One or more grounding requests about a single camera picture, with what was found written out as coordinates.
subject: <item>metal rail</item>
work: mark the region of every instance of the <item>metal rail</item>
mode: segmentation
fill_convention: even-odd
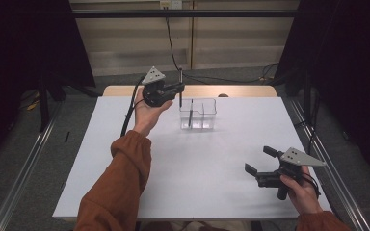
[[[148,17],[295,17],[308,13],[296,10],[72,10],[71,12],[19,12],[20,16],[72,18],[148,18]]]
[[[17,175],[17,178],[14,181],[10,192],[8,193],[3,204],[0,207],[0,231],[4,231],[8,226],[13,211],[16,208],[16,205],[26,187],[26,183],[29,180],[30,175],[32,174],[32,171],[39,159],[40,153],[50,136],[54,122],[59,114],[62,105],[63,102],[60,102],[56,105],[55,109],[53,110],[52,118],[50,119],[43,132],[39,133],[37,140],[35,141],[35,144],[32,147],[32,150],[30,151],[29,156],[22,167],[22,170]]]
[[[303,115],[303,108],[298,102],[298,100],[291,100],[291,104],[293,109],[299,118],[300,121],[305,121]],[[303,127],[305,133],[310,139],[311,134],[313,132],[313,128],[311,126],[304,126]],[[314,133],[313,137],[313,144],[312,144],[317,157],[327,163],[325,170],[326,173],[331,181],[332,186],[334,187],[335,191],[337,192],[341,202],[344,205],[344,208],[347,211],[347,214],[350,216],[355,228],[358,231],[370,230],[367,220],[364,217],[364,214],[360,210],[359,206],[357,205],[356,201],[354,200],[353,196],[351,195],[350,191],[348,190],[347,186],[345,185],[344,181],[342,180],[341,176],[339,175],[337,169],[335,168],[332,160],[330,159],[327,150],[324,148],[323,144],[321,143],[320,139],[318,138],[317,134]]]

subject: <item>hand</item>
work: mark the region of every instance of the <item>hand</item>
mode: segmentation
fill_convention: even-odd
[[[165,102],[159,108],[149,107],[143,100],[143,89],[138,89],[135,98],[135,125],[133,130],[148,136],[151,129],[157,124],[159,115],[172,105],[172,101]]]
[[[302,167],[302,171],[303,173],[309,174],[308,167]],[[299,185],[297,181],[286,175],[281,175],[280,180],[290,188],[288,196],[300,215],[317,214],[323,212],[314,188],[310,183],[303,181],[303,183]]]

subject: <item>table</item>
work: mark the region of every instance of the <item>table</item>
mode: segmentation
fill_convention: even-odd
[[[124,91],[131,95],[132,89],[109,87],[104,95]],[[205,97],[218,93],[234,97],[216,98],[218,114],[213,131],[179,129],[175,125],[177,100],[160,116],[149,135],[153,160],[140,201],[139,220],[295,218],[298,214],[291,202],[277,199],[278,189],[258,188],[254,178],[244,172],[244,163],[259,171],[278,168],[278,161],[262,152],[263,145],[282,151],[290,146],[304,150],[274,89],[186,86],[184,97],[190,92]],[[111,162],[110,143],[119,136],[118,126],[122,125],[116,119],[123,119],[129,100],[127,96],[104,96],[97,101],[53,217],[75,220],[81,196]],[[330,210],[323,192],[320,202]]]

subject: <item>right hand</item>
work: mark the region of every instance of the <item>right hand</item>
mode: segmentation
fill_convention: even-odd
[[[308,167],[302,167],[302,172],[309,174]],[[288,195],[300,215],[317,214],[323,212],[314,188],[310,183],[303,181],[302,184],[299,185],[297,181],[286,175],[281,175],[280,180],[290,188]]]

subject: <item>person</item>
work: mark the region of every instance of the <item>person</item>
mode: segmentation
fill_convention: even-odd
[[[151,140],[147,138],[172,101],[159,108],[149,107],[139,89],[135,99],[135,125],[111,145],[113,160],[104,173],[83,196],[74,230],[135,230],[139,201],[151,167]],[[323,211],[310,184],[299,185],[282,175],[290,187],[289,197],[299,212],[298,231],[350,230],[332,212]],[[155,230],[170,230],[157,227]],[[200,230],[224,230],[204,227]]]

